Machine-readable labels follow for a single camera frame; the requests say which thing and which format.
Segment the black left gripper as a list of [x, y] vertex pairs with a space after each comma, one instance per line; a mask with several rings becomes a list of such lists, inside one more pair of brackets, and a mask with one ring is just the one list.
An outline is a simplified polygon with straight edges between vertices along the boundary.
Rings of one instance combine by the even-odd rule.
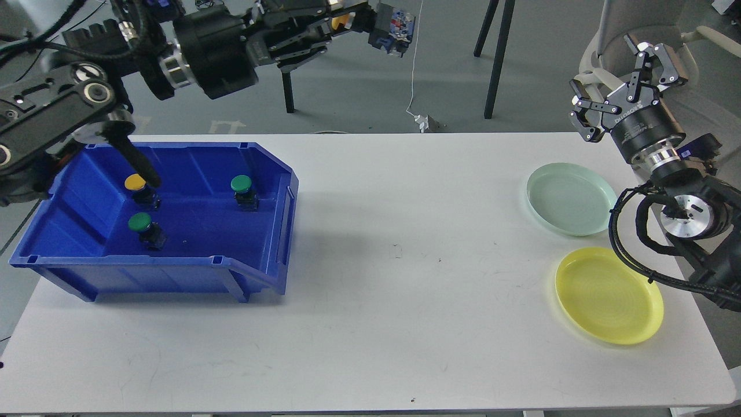
[[157, 97], [196, 85], [214, 100], [256, 84], [259, 66], [289, 73], [325, 53], [330, 22], [344, 16], [349, 29], [365, 30], [377, 11], [368, 1], [259, 1], [241, 16], [212, 6], [177, 17], [158, 57]]

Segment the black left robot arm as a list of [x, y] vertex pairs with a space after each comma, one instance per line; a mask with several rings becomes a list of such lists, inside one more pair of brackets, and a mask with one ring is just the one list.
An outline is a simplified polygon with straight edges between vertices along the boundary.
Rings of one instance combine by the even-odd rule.
[[186, 13], [180, 1], [111, 1], [114, 19], [51, 42], [84, 5], [72, 1], [46, 31], [2, 45], [2, 64], [50, 51], [35, 76], [2, 86], [2, 206], [47, 198], [56, 175], [93, 142], [119, 151], [149, 185], [161, 184], [130, 142], [124, 76], [140, 74], [160, 100], [189, 85], [214, 100], [256, 84], [258, 66], [276, 64], [288, 75], [334, 37], [372, 32], [382, 16], [366, 1], [256, 1], [241, 15], [224, 3]]

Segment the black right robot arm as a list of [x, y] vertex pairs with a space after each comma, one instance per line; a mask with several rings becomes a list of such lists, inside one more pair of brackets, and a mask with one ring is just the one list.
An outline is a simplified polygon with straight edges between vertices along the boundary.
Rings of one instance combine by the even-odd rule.
[[[622, 158], [645, 169], [643, 185], [627, 188], [610, 211], [608, 235], [618, 259], [649, 283], [703, 295], [722, 309], [739, 311], [739, 190], [717, 177], [721, 143], [712, 134], [685, 142], [686, 133], [662, 100], [672, 85], [688, 81], [672, 47], [638, 43], [625, 35], [636, 62], [626, 82], [617, 81], [605, 98], [594, 100], [586, 79], [571, 80], [570, 119], [586, 142], [605, 134]], [[637, 237], [654, 253], [684, 258], [693, 272], [687, 280], [640, 263], [623, 246], [618, 232], [622, 210], [634, 195]]]

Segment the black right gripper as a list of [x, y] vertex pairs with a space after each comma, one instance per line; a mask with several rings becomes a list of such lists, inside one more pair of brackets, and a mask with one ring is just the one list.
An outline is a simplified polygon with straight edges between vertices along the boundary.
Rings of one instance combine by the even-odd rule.
[[[662, 102], [661, 88], [651, 87], [654, 70], [661, 69], [658, 85], [664, 87], [684, 85], [689, 74], [669, 45], [645, 44], [641, 49], [632, 35], [623, 35], [623, 40], [636, 58], [626, 87], [609, 93], [608, 103], [598, 103], [591, 100], [582, 82], [571, 79], [576, 102], [569, 118], [585, 142], [600, 142], [608, 132], [625, 163], [638, 164], [639, 154], [646, 148], [666, 141], [678, 146], [687, 135]], [[600, 114], [600, 122], [591, 124], [588, 114]]]

